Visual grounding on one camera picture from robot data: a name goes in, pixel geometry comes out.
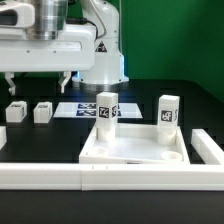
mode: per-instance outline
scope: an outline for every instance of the white plastic tray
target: white plastic tray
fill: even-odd
[[[115,141],[107,143],[97,140],[97,128],[94,126],[80,153],[79,163],[190,164],[179,127],[174,145],[160,145],[157,138],[156,125],[121,123],[117,124]]]

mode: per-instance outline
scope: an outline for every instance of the green wall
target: green wall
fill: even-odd
[[[119,9],[119,0],[108,0]],[[131,79],[192,80],[224,102],[223,0],[121,0]],[[79,4],[69,16],[80,16]]]

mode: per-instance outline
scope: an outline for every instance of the black tabletop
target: black tabletop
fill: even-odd
[[[54,78],[18,78],[16,96],[0,82],[0,125],[7,127],[1,162],[78,163],[78,155],[95,119],[52,118],[33,123],[38,102],[96,102],[98,92],[57,91]],[[190,144],[194,128],[203,128],[224,148],[224,104],[199,85],[178,80],[130,80],[117,91],[120,103],[137,103],[143,119],[119,122],[156,124],[159,97],[180,96],[181,127],[191,163],[203,163]],[[28,114],[20,124],[5,121],[12,101],[26,101]],[[224,192],[195,191],[0,191],[1,223],[223,223]]]

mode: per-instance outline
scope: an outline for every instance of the white robot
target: white robot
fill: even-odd
[[[83,16],[96,24],[66,24],[67,0],[0,2],[0,72],[15,94],[15,72],[63,72],[61,92],[74,86],[109,90],[127,82],[118,50],[119,14],[102,0],[80,0]]]

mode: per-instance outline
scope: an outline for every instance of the white cube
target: white cube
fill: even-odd
[[[117,124],[118,94],[102,92],[97,95],[97,128],[111,130]]]
[[[5,145],[6,142],[7,142],[6,128],[3,126],[0,126],[0,150]]]
[[[177,128],[179,96],[163,95],[159,98],[158,131],[173,133]]]
[[[52,103],[50,102],[40,102],[37,104],[33,110],[34,123],[49,123],[52,117]]]
[[[6,121],[20,123],[27,115],[27,103],[24,101],[12,102],[6,108]]]

